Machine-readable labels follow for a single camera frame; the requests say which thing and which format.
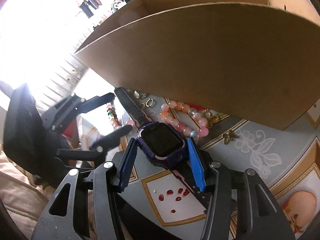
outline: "leaf print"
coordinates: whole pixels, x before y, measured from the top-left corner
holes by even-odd
[[[263,166],[261,157],[255,151],[252,151],[250,155],[250,162],[252,166],[256,167],[257,169],[261,169]]]
[[[266,153],[270,147],[272,146],[272,144],[274,143],[276,139],[275,138],[268,138],[265,139],[259,146],[259,148],[256,150],[259,153]]]
[[[270,153],[263,155],[263,160],[268,164],[269,166],[276,166],[282,163],[281,158],[276,153]]]

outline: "blue gripper pad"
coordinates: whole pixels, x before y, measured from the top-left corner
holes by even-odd
[[[195,178],[196,185],[200,188],[200,191],[204,192],[205,191],[204,167],[201,164],[193,138],[189,137],[187,139],[187,143],[188,143],[188,151],[189,151],[189,161],[191,164],[193,177]]]
[[[138,151],[137,142],[134,138],[131,138],[123,154],[124,160],[121,160],[118,171],[117,171],[117,177],[120,180],[119,189],[121,191],[124,191],[124,189],[129,184],[129,179],[133,169],[134,161],[137,156],[137,151]]]

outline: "white flower print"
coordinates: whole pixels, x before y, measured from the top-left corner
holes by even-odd
[[[266,138],[266,134],[262,130],[257,130],[256,134],[252,134],[245,130],[239,131],[237,134],[239,138],[235,142],[235,147],[241,149],[243,153],[251,151],[250,163],[253,167],[258,170],[258,174],[262,179],[267,179],[271,174],[271,168],[282,163],[281,157],[276,153],[267,153],[273,143],[276,141],[275,138]],[[256,142],[257,138],[260,141],[261,135],[263,139],[261,142]]]

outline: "black watch strap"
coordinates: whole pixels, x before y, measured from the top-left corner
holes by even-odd
[[[197,187],[191,167],[188,165],[188,162],[184,161],[180,164],[177,164],[172,169],[170,169],[170,171],[186,186],[186,188],[188,188],[190,193],[192,193],[207,210],[211,193],[203,193],[200,191],[199,187]]]
[[[123,108],[134,121],[137,128],[145,125],[148,122],[152,122],[152,119],[150,119],[145,112],[143,112],[140,107],[137,106],[137,104],[131,99],[125,88],[116,88],[114,92]]]

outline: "iridescent bead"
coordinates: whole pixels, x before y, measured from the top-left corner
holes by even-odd
[[[163,112],[160,114],[160,118],[161,118],[161,119],[164,119],[166,116],[168,116],[168,112],[167,112],[167,111],[163,111]]]
[[[197,110],[195,108],[190,108],[188,111],[188,115],[190,115],[191,117],[197,112]]]
[[[175,107],[176,107],[176,101],[173,101],[173,100],[171,100],[170,102],[169,102],[169,107],[171,108],[171,109],[174,109]]]
[[[161,106],[161,110],[162,110],[162,111],[168,111],[168,110],[169,110],[169,105],[168,105],[168,104],[163,104],[163,105]]]
[[[195,120],[195,122],[198,122],[202,118],[202,115],[200,113],[195,113],[192,116],[192,119]]]
[[[199,136],[204,137],[207,136],[209,134],[209,130],[206,127],[201,127],[199,129]]]
[[[176,128],[177,125],[179,124],[179,120],[178,120],[178,119],[172,119],[171,122],[170,122],[170,124],[171,124],[174,128]]]
[[[183,103],[181,102],[176,102],[176,105],[175,105],[175,109],[180,111],[182,109],[182,106],[183,106]]]
[[[184,123],[180,122],[180,123],[178,123],[176,129],[177,129],[178,132],[183,132],[183,130],[185,129],[185,127],[186,127],[186,125],[185,125]]]
[[[199,124],[200,127],[207,126],[208,120],[207,120],[206,118],[201,118],[201,119],[198,121],[198,124]]]
[[[183,129],[183,135],[189,137],[190,133],[192,132],[192,129],[190,127],[186,127]]]
[[[187,104],[184,104],[181,108],[181,111],[186,114],[189,111],[189,109],[190,109],[190,106]]]
[[[126,121],[126,122],[125,122],[125,124],[131,125],[131,126],[134,126],[134,123],[133,123],[133,121],[132,121],[132,120],[128,120],[128,121]]]
[[[195,137],[197,135],[198,135],[197,131],[191,131],[191,133],[190,133],[190,137]]]
[[[171,115],[168,115],[168,116],[166,116],[166,117],[164,118],[164,121],[165,121],[166,123],[170,123],[170,122],[172,121],[172,119],[173,119],[173,117],[172,117]]]

